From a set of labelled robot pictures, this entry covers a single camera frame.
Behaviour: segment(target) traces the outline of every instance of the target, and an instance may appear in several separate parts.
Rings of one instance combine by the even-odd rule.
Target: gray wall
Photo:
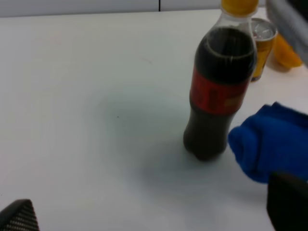
[[[0,0],[0,17],[158,11],[158,0]]]
[[[213,9],[220,0],[161,0],[161,11]],[[158,11],[159,0],[0,0],[0,17]]]
[[[161,0],[161,11],[215,9],[219,7],[220,0]]]

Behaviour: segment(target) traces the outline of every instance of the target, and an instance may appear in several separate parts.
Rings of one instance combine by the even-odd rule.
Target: bottle neck
[[[235,15],[231,15],[225,11],[223,11],[220,15],[219,20],[216,24],[227,24],[227,25],[238,25],[238,24],[244,24],[244,23],[251,23],[251,16],[243,16],[243,17],[237,17]]]
[[[251,29],[251,16],[247,15],[246,17],[236,17],[234,15],[230,15],[228,13],[222,12],[219,20],[213,26],[215,27],[232,27],[236,28],[248,36],[253,38],[253,33]]]

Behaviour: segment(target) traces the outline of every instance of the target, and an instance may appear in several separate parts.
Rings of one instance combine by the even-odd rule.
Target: blue towel
[[[279,103],[264,105],[228,136],[243,172],[268,183],[271,172],[281,171],[308,180],[308,115]]]

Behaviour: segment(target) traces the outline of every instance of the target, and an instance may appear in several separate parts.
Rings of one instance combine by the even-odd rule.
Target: bottle label
[[[190,98],[198,108],[216,115],[233,114],[240,109],[249,80],[239,84],[218,84],[193,70]]]

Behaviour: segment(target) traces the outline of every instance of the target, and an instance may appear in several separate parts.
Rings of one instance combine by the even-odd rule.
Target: black mesh object
[[[308,231],[308,184],[288,174],[272,174],[267,211],[276,231]]]
[[[28,199],[17,200],[2,210],[0,231],[39,231],[32,202]]]

